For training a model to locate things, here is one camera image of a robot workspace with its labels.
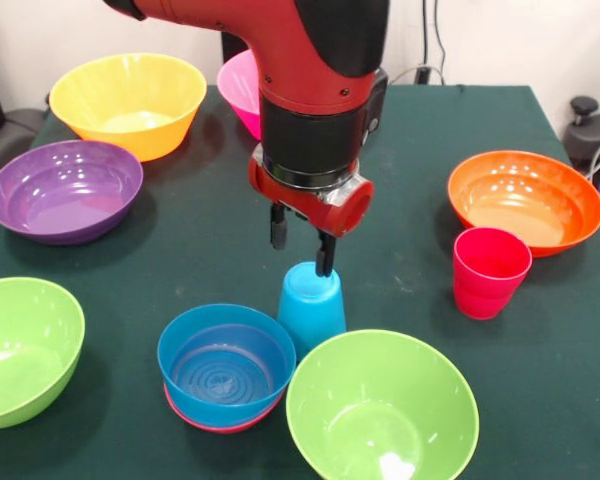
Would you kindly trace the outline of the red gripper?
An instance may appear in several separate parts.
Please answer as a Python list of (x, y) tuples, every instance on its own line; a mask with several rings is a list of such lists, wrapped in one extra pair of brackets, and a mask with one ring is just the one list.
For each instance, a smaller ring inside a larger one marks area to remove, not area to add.
[(350, 176), (335, 187), (301, 190), (277, 181), (265, 168), (262, 153), (253, 153), (248, 163), (248, 179), (254, 190), (271, 203), (270, 243), (283, 250), (287, 241), (285, 212), (290, 210), (318, 229), (320, 246), (315, 272), (318, 277), (332, 274), (336, 237), (354, 230), (366, 214), (374, 194), (373, 183), (360, 172), (359, 161), (349, 168)]

